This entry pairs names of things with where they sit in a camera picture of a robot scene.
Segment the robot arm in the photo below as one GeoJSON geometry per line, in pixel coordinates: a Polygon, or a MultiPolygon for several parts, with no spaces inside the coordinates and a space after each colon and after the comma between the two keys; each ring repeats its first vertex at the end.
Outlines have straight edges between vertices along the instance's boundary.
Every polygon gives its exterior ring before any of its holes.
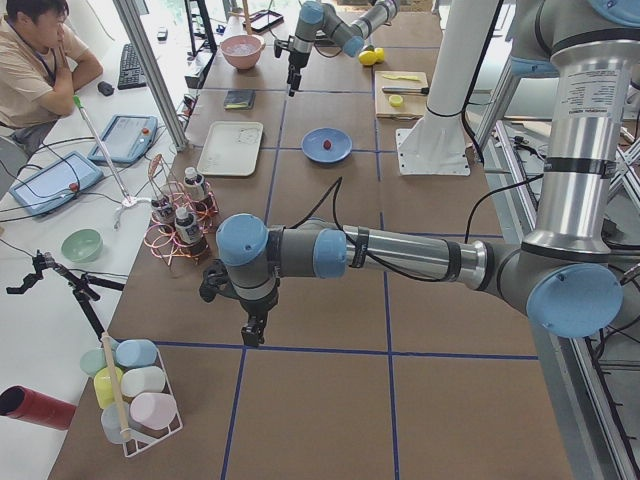
{"type": "Polygon", "coordinates": [[[320,1],[304,2],[299,11],[294,34],[286,40],[274,41],[276,58],[279,58],[283,51],[289,53],[288,95],[293,97],[299,91],[302,70],[308,64],[318,32],[322,32],[347,56],[357,57],[364,48],[365,40],[380,26],[389,24],[398,12],[398,1],[374,1],[366,13],[347,24],[333,5],[320,1]]]}
{"type": "MultiPolygon", "coordinates": [[[[308,213],[447,244],[502,243],[493,176],[403,176],[396,123],[374,114],[370,69],[331,48],[317,52],[303,91],[285,92],[286,62],[266,48],[240,71],[217,59],[197,111],[205,122],[255,121],[263,140],[253,174],[212,181],[220,217],[251,214],[290,226],[308,213]]],[[[530,360],[529,322],[502,301],[459,283],[415,281],[379,268],[334,279],[285,278],[264,349],[384,352],[530,360]]]]}

